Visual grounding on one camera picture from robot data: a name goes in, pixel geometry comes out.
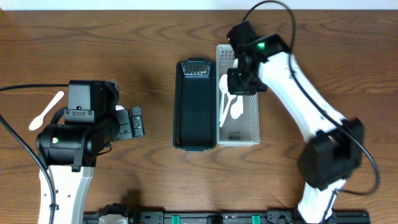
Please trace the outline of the clear white perforated basket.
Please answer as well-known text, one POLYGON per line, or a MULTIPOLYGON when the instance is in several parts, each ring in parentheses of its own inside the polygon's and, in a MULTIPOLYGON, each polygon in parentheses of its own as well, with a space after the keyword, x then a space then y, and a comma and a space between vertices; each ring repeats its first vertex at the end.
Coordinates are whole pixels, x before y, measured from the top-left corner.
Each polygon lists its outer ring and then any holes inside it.
POLYGON ((227 70, 234 66, 234 51, 228 44, 220 44, 216 47, 216 92, 218 100, 217 107, 217 142, 220 146, 236 146, 250 147, 260 142, 259 128, 259 108, 258 96, 244 95, 243 97, 243 114, 238 119, 233 119, 230 114, 231 106, 236 102, 236 98, 232 100, 228 115, 223 127, 220 127, 219 112, 221 91, 219 89, 219 81, 227 70))

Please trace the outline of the white fork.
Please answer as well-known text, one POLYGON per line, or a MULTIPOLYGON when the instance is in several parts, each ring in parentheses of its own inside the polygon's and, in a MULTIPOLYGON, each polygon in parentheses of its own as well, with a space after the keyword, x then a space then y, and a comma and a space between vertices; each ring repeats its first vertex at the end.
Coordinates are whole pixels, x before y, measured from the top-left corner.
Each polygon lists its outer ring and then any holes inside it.
POLYGON ((116 110, 116 111, 123 111, 123 110, 125 110, 125 107, 123 107, 123 106, 121 106, 121 105, 117 105, 117 106, 115 107, 115 110, 116 110))

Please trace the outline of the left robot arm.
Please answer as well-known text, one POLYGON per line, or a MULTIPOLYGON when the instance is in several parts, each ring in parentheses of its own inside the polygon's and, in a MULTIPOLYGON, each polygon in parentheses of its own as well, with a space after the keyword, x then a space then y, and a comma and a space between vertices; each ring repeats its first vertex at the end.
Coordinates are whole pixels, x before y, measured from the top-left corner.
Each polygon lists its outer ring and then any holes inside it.
POLYGON ((117 106, 95 118, 93 110, 64 109, 64 124, 50 123, 37 136, 40 172, 39 223, 82 223, 96 159, 115 141, 142 137, 142 110, 117 106))

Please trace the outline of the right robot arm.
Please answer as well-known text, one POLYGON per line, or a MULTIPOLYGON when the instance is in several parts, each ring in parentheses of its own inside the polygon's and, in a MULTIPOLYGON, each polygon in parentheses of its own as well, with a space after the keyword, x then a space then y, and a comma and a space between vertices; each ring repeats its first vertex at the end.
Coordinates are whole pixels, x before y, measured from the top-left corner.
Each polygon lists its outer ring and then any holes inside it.
POLYGON ((298 212, 307 223, 328 220, 337 191, 361 165, 363 124, 347 120, 323 99, 278 34, 259 37, 245 21, 227 39, 236 58, 227 71, 228 91, 255 95, 272 90, 285 106, 307 144, 298 159, 305 180, 298 212))

